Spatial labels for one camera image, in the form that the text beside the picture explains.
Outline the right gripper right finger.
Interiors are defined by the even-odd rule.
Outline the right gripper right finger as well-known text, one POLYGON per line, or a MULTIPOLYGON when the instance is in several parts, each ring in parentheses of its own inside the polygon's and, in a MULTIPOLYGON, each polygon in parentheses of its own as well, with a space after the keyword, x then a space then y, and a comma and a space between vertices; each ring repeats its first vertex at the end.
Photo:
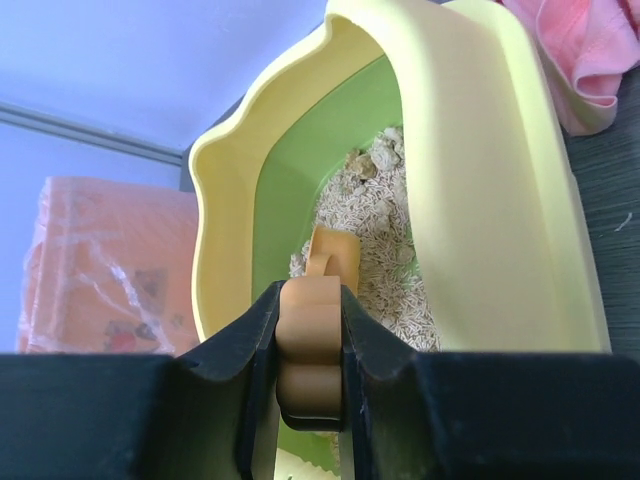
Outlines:
POLYGON ((341 287, 343 479, 438 479, 418 352, 341 287))

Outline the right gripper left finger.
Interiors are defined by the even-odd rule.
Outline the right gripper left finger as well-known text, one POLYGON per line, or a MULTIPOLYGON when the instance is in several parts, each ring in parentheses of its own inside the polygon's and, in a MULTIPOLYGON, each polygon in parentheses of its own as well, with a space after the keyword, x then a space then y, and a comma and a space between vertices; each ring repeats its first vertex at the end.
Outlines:
POLYGON ((180 357, 190 370, 180 442, 187 479, 274 477, 275 327, 283 286, 272 283, 238 319, 180 357))

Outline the orange litter scoop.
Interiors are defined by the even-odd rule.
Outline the orange litter scoop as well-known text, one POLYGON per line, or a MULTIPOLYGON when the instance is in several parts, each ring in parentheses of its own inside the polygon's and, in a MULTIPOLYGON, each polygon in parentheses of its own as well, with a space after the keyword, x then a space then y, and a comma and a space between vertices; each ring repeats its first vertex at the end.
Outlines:
POLYGON ((358 293, 361 246, 353 233, 314 228, 301 276, 280 292, 276 397, 299 431, 337 431, 342 416, 342 289, 358 293))

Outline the bin with pink bag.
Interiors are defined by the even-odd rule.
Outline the bin with pink bag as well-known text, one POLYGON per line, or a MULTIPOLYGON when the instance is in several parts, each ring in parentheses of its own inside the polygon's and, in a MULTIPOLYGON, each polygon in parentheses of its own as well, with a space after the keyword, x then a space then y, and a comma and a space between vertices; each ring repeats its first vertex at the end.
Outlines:
POLYGON ((191 303, 194 194, 49 177, 23 276, 21 353, 181 355, 191 303))

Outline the yellow green litter box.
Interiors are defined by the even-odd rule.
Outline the yellow green litter box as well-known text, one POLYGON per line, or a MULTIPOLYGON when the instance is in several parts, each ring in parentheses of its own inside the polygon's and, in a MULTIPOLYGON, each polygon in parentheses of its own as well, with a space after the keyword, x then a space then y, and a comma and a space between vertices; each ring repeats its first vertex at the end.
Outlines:
POLYGON ((259 298, 316 147, 402 119, 417 260, 444 352, 415 360, 438 479, 603 479, 615 359, 586 224, 527 32, 490 1, 331 1, 192 146, 206 341, 259 298))

